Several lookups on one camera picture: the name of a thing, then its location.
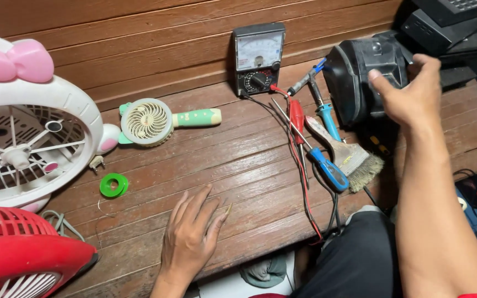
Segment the brush bristles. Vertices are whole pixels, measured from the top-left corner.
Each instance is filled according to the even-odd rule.
[[[383,168],[384,161],[380,157],[370,154],[369,157],[347,177],[351,193],[361,191]]]

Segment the red screwdriver handle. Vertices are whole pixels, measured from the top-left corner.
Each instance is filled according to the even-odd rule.
[[[303,134],[305,116],[303,116],[303,108],[298,100],[290,101],[290,120],[296,126],[297,130]],[[298,145],[305,143],[297,133],[294,133],[294,137]]]

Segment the green solder spool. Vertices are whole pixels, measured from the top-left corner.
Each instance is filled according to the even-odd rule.
[[[112,183],[116,182],[117,187],[111,188]],[[128,190],[128,179],[117,173],[109,173],[101,180],[100,191],[103,196],[108,198],[117,198],[122,196]]]

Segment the black electric motor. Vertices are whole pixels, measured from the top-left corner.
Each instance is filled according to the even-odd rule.
[[[345,40],[327,55],[323,75],[343,126],[385,116],[380,94],[368,83],[372,69],[398,89],[408,84],[401,47],[394,38]]]

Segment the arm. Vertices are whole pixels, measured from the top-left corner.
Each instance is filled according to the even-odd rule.
[[[410,67],[416,78],[402,90],[377,71],[369,72],[407,142],[396,222],[404,295],[477,293],[477,239],[457,201],[439,117],[441,64],[426,55],[414,60]]]
[[[182,298],[215,252],[218,233],[231,205],[209,225],[220,204],[220,198],[216,198],[203,205],[211,188],[212,185],[207,185],[191,197],[186,191],[172,210],[163,239],[161,269],[150,298]]]

